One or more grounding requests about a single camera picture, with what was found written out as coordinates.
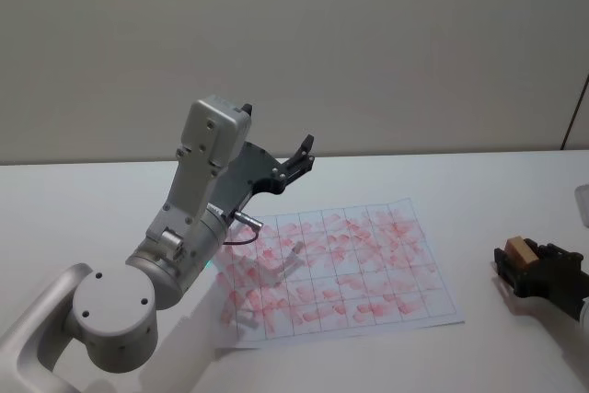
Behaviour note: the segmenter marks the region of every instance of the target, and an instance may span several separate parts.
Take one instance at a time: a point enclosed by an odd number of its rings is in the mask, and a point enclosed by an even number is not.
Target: white table
[[[174,163],[0,168],[0,331],[70,264],[124,261],[174,170]],[[284,195],[257,197],[248,212],[411,197],[465,324],[232,352],[211,362],[207,312],[199,308],[207,272],[178,306],[158,313],[160,343],[143,367],[106,374],[73,342],[56,372],[85,393],[585,391],[589,343],[574,322],[542,300],[518,303],[512,313],[491,262],[493,249],[515,235],[588,254],[589,230],[573,196],[586,182],[588,151],[320,158]]]

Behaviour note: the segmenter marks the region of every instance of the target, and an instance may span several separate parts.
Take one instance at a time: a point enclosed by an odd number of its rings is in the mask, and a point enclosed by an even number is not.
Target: wooden block
[[[525,243],[521,237],[509,238],[505,244],[505,253],[520,269],[530,263],[539,260],[534,251]]]

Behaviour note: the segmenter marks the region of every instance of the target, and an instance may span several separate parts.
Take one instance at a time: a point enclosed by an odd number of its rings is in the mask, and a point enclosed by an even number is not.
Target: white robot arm
[[[234,220],[260,230],[241,212],[249,199],[282,193],[313,166],[311,135],[281,164],[245,141],[250,122],[250,105],[215,96],[192,105],[169,195],[144,241],[125,264],[95,271],[76,264],[47,287],[0,338],[2,391],[78,393],[52,372],[71,339],[108,372],[128,372],[149,359],[156,311],[177,304]]]

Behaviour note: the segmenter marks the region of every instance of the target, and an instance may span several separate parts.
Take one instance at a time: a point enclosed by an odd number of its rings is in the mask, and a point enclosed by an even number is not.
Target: grid paper
[[[214,256],[218,346],[256,348],[463,320],[410,199],[256,217]],[[232,226],[229,241],[254,233]]]

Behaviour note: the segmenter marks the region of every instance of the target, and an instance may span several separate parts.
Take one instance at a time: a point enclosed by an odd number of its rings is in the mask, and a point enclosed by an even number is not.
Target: black cable
[[[587,90],[587,85],[589,85],[589,74],[587,74],[587,78],[585,78],[585,84],[583,85],[583,90],[581,91],[581,96],[579,97],[579,101],[577,101],[577,107],[574,109],[574,113],[572,114],[571,122],[569,123],[569,129],[567,129],[567,133],[564,135],[564,140],[562,140],[562,145],[560,146],[560,150],[563,151],[567,140],[569,139],[569,134],[571,133],[572,124],[574,123],[574,119],[577,117],[577,112],[579,112],[579,108],[581,107],[581,102],[583,101],[583,97],[585,95],[585,91]]]
[[[260,236],[260,232],[256,232],[254,238],[246,239],[245,241],[226,241],[223,243],[225,246],[243,246],[244,244],[253,243]]]

